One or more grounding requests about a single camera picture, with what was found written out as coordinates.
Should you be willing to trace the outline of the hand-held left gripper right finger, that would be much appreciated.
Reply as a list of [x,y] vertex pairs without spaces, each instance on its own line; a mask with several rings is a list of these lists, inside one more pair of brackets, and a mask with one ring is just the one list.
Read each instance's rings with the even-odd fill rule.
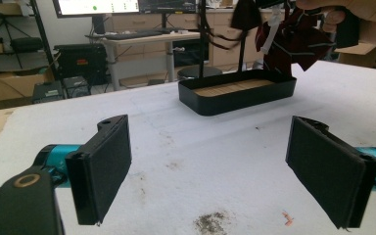
[[336,227],[361,225],[376,190],[376,147],[353,147],[325,123],[292,117],[286,163]]

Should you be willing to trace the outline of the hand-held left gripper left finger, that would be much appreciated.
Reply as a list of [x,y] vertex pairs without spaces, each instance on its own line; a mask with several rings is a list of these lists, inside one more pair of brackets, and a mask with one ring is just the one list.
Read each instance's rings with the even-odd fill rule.
[[78,223],[94,225],[104,220],[131,161],[128,116],[121,115],[100,121],[82,145],[44,147],[33,163],[50,173],[56,186],[71,189]]

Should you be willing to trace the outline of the striped dark red bow tie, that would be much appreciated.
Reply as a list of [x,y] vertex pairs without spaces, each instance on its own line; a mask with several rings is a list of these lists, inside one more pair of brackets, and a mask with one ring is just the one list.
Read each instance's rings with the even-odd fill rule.
[[263,53],[263,68],[291,75],[291,65],[307,71],[335,43],[316,28],[317,16],[309,16],[296,8],[285,19],[269,20],[258,28],[255,44]]

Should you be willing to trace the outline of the plain dark red bow tie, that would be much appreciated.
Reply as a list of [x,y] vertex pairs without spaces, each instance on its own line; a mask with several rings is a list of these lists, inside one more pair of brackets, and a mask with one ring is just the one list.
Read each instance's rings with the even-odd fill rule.
[[235,38],[229,38],[223,34],[213,33],[205,16],[201,16],[200,30],[204,39],[213,40],[214,38],[224,41],[231,41],[232,44],[224,46],[222,44],[212,42],[211,44],[223,50],[231,50],[244,42],[249,35],[249,31],[262,25],[261,13],[259,10],[259,0],[238,0],[232,15],[230,27],[237,29],[240,33]]

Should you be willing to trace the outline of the black rack with wooden tray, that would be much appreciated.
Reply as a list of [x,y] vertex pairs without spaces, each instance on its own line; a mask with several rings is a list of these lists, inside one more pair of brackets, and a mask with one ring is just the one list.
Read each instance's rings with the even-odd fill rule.
[[[278,6],[283,0],[259,0],[260,8]],[[243,70],[244,42],[240,43],[238,69],[232,73],[178,82],[179,100],[201,116],[214,116],[291,97],[296,79],[270,70]]]

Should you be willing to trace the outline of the open cardboard box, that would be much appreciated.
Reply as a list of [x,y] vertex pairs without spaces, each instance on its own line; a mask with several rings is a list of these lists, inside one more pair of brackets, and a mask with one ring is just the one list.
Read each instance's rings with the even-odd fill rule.
[[356,46],[336,49],[338,62],[346,65],[376,69],[376,46],[359,43]]

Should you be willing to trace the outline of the grey power supply unit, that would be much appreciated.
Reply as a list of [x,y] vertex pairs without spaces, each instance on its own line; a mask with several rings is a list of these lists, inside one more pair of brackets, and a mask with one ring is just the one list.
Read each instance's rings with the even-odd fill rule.
[[68,77],[63,79],[67,96],[77,98],[90,95],[90,87],[87,80],[82,76]]
[[34,85],[32,103],[48,103],[64,100],[65,95],[60,81],[42,82]]

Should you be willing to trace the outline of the black computer tower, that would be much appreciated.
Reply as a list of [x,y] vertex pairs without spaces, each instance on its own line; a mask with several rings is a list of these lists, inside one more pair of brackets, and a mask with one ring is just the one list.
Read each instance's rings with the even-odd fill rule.
[[56,45],[58,78],[82,76],[89,85],[107,82],[107,53],[100,43]]

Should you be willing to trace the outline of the white foam mat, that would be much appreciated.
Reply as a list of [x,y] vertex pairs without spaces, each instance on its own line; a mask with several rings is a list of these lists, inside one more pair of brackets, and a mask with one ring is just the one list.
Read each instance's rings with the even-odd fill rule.
[[376,193],[359,228],[339,229],[285,161],[294,116],[376,146],[376,70],[319,62],[294,76],[292,97],[214,117],[173,83],[19,107],[0,132],[0,185],[44,146],[84,143],[128,115],[131,169],[104,222],[79,225],[71,191],[57,192],[69,235],[376,235]]

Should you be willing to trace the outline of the large cardboard box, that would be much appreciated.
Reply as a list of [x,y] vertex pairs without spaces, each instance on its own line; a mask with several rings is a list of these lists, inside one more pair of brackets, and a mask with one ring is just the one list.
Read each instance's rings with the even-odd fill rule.
[[36,84],[53,80],[52,70],[46,67],[0,71],[0,101],[29,98]]

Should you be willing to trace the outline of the wooden cabinets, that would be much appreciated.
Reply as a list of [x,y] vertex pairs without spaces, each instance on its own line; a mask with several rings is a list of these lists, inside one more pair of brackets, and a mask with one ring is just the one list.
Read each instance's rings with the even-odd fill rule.
[[[211,27],[211,31],[216,34],[222,34],[229,38],[234,38],[239,30],[231,28],[233,10],[231,9],[207,9],[207,20]],[[136,29],[149,29],[162,26],[161,14],[131,14],[111,16],[105,21],[106,32],[125,32],[134,31]],[[183,27],[190,31],[197,29],[196,14],[171,14],[167,17],[167,27]],[[254,38],[257,30],[254,28],[249,31],[249,35],[245,44],[245,52],[243,62],[250,67],[252,63],[263,57],[263,53],[257,52],[254,44]],[[209,66],[222,69],[232,69],[237,66],[240,46],[236,46],[230,50],[217,48],[212,44],[208,44],[209,54],[207,62]],[[118,46],[117,54],[120,59],[133,60],[158,56],[165,52],[165,44],[149,43],[133,46]]]

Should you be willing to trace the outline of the black round stool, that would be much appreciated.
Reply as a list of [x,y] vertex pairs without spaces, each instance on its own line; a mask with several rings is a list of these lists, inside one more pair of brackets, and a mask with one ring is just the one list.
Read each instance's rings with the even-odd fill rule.
[[[214,76],[222,74],[222,70],[215,67],[203,67],[203,77]],[[180,70],[177,73],[179,80],[196,79],[200,77],[200,67],[193,66]]]

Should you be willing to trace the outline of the black bag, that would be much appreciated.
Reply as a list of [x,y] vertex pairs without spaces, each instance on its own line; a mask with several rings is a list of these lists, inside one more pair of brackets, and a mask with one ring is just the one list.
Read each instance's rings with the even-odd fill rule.
[[35,52],[44,48],[39,37],[16,38],[11,41],[12,49],[17,53]]

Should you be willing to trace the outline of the black metal shelf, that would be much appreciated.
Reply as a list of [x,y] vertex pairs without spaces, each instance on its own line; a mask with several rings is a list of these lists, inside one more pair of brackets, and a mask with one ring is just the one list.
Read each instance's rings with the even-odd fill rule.
[[[39,37],[44,48],[35,52],[15,52],[11,41],[24,37]],[[0,0],[0,71],[32,69],[52,63],[37,0]]]

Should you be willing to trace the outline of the bright computer monitor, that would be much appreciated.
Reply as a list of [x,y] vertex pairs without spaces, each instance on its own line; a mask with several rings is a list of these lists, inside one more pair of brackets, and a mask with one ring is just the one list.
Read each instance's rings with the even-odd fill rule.
[[59,18],[139,12],[139,0],[53,0]]

